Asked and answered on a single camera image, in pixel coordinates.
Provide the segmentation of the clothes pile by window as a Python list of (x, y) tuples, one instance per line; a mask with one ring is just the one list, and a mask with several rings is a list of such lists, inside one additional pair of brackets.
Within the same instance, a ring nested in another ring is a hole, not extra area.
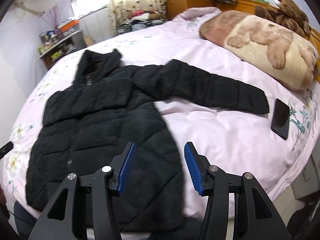
[(161, 25), (167, 18), (155, 10), (138, 10), (116, 25), (116, 35)]

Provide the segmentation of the brown teddy bear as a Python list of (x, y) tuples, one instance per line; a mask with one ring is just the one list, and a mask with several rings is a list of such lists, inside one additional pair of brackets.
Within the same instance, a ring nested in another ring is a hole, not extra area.
[(310, 37), (309, 19), (293, 0), (281, 0), (277, 9), (256, 5), (254, 14), (281, 25), (303, 38)]

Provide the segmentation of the orange plastic storage box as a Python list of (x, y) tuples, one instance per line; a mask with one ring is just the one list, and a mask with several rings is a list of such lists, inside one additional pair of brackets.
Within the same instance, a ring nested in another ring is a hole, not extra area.
[(79, 30), (79, 20), (68, 19), (57, 28), (64, 37), (69, 36)]

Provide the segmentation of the black smartphone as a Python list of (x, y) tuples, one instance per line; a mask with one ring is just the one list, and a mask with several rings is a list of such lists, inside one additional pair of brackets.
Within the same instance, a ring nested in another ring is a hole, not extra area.
[(274, 104), (274, 111), (271, 122), (271, 130), (281, 137), (283, 140), (287, 140), (289, 135), (290, 123), (290, 108), (287, 104), (281, 100), (276, 99)]

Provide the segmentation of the black puffer jacket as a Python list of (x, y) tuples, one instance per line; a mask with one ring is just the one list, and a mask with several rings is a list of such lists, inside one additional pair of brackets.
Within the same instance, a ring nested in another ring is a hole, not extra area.
[(129, 184), (114, 201), (120, 230), (170, 230), (184, 220), (183, 171), (155, 102), (176, 97), (204, 107), (266, 114), (267, 98), (257, 87), (178, 60), (144, 67), (120, 63), (117, 50), (87, 50), (71, 87), (48, 99), (30, 153), (27, 204), (42, 211), (68, 174), (93, 174), (133, 142)]

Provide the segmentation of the pink floral bed cover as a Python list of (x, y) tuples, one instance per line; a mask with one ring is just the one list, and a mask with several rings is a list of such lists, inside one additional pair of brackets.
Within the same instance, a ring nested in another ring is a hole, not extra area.
[[(225, 172), (238, 175), (251, 172), (271, 200), (275, 200), (298, 177), (315, 148), (319, 137), (319, 83), (314, 81), (306, 91), (294, 93), (228, 50), (202, 40), (200, 26), (219, 13), (215, 7), (190, 8), (161, 25), (123, 34), (86, 49), (101, 54), (117, 49), (124, 66), (164, 65), (177, 59), (262, 89), (270, 106), (267, 117), (204, 108), (180, 99), (157, 102), (155, 106), (182, 158), (183, 146), (192, 141), (200, 154)], [(40, 213), (28, 207), (25, 199), (31, 147), (42, 128), (46, 101), (72, 84), (86, 49), (63, 57), (49, 70), (27, 99), (11, 130), (9, 141), (14, 143), (14, 149), (4, 157), (1, 185), (7, 197), (18, 200), (36, 218)], [(271, 131), (276, 99), (292, 111), (287, 140)]]

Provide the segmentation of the wooden headboard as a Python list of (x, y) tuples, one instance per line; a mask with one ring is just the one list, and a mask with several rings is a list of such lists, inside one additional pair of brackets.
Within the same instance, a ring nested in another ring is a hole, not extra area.
[[(233, 3), (222, 3), (222, 2), (216, 2), (215, 7), (219, 8), (221, 11), (226, 10), (237, 10), (241, 12), (247, 12), (249, 14), (254, 14), (254, 9), (256, 5), (262, 5), (263, 7), (268, 7), (271, 5), (264, 4), (261, 2), (253, 1), (253, 0), (236, 0)], [(310, 27), (310, 37), (306, 38), (307, 40), (310, 40), (313, 38), (313, 34), (315, 33), (315, 30)]]

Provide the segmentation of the bear print plush blanket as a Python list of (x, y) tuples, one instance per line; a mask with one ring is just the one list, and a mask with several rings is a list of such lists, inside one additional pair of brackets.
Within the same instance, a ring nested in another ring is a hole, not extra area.
[(298, 92), (317, 76), (316, 47), (297, 33), (258, 16), (228, 10), (204, 22), (200, 37), (227, 49)]

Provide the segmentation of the wooden shelf with clutter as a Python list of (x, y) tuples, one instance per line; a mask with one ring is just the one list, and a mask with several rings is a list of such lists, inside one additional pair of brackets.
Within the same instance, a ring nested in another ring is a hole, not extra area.
[(59, 59), (73, 52), (85, 49), (83, 31), (78, 30), (54, 44), (47, 51), (40, 55), (40, 59), (49, 70)]

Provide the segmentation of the pink blossom branches vase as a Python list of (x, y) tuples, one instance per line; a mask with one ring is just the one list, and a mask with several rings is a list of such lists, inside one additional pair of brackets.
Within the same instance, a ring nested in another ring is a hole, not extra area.
[(48, 25), (52, 30), (55, 30), (59, 25), (61, 14), (64, 12), (66, 3), (55, 3), (48, 11), (46, 11), (41, 19)]

